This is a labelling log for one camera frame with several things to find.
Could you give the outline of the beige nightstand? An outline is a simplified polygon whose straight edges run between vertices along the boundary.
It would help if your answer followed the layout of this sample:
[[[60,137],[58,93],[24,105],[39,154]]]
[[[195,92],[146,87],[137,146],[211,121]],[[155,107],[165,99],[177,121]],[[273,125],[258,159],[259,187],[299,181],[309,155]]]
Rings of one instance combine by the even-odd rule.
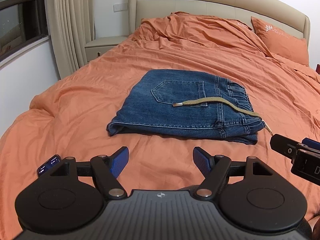
[[[95,60],[107,51],[116,47],[118,44],[127,39],[127,36],[111,36],[97,38],[85,45],[87,62]]]

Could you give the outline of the blue denim pants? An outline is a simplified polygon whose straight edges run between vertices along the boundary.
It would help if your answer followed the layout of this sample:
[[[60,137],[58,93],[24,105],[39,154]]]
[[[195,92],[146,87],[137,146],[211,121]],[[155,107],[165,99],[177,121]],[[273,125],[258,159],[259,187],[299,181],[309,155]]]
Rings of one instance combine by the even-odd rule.
[[[265,126],[241,85],[204,72],[160,69],[134,85],[107,131],[254,145]]]

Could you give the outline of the white wall socket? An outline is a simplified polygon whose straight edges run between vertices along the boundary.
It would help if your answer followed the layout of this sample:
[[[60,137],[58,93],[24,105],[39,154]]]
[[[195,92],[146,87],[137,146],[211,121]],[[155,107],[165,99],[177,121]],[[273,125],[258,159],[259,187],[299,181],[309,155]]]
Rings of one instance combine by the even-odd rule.
[[[113,5],[114,12],[121,12],[128,10],[128,3],[118,3]]]

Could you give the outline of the dark framed window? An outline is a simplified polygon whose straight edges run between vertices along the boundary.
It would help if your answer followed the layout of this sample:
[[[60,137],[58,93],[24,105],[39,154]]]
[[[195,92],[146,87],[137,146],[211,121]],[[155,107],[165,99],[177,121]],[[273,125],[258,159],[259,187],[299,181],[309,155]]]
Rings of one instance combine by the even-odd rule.
[[[48,35],[44,0],[1,0],[1,61]]]

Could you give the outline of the orange pillow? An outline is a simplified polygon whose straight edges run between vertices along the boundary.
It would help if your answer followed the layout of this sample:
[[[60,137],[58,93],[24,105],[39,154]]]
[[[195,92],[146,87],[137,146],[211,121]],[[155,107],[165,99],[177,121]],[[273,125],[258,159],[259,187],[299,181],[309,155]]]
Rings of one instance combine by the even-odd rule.
[[[282,29],[259,18],[251,17],[255,33],[266,44],[270,52],[309,66],[308,47],[305,38],[296,38]]]

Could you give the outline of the beige upholstered headboard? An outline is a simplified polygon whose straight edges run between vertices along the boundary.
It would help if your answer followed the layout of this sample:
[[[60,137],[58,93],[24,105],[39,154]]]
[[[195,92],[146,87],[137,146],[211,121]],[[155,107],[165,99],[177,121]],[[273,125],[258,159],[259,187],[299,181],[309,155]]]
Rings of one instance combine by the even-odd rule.
[[[240,20],[252,25],[260,18],[297,38],[310,38],[308,16],[279,0],[128,0],[129,32],[133,33],[144,18],[164,17],[183,11]]]

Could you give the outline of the beige pleated curtain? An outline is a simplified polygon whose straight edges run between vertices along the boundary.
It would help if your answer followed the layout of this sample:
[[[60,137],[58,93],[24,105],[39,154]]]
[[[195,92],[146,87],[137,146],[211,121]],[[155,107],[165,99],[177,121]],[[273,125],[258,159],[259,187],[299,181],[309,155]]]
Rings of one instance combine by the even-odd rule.
[[[85,45],[95,39],[93,0],[45,0],[57,70],[63,79],[87,64]]]

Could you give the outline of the black smartphone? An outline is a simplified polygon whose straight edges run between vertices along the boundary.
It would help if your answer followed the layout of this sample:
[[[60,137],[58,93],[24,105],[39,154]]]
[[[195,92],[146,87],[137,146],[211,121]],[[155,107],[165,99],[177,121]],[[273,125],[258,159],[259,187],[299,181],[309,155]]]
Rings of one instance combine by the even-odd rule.
[[[56,164],[58,164],[61,161],[61,157],[58,154],[53,155],[50,157],[46,162],[44,162],[42,165],[40,165],[37,170],[37,176],[40,177],[44,173],[46,173],[49,169],[54,167]]]

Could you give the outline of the orange duvet cover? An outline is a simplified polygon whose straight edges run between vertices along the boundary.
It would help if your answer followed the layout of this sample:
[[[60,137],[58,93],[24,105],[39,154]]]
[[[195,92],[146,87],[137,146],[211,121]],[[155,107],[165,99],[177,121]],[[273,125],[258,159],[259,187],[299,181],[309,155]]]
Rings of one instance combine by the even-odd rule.
[[[116,48],[40,95],[1,138],[1,239],[21,227],[15,199],[53,155],[88,161],[121,146],[132,189],[198,184],[196,146],[234,160],[255,155],[295,185],[319,215],[319,187],[290,172],[271,133],[319,139],[319,75],[273,52],[242,22],[175,12],[144,19]]]

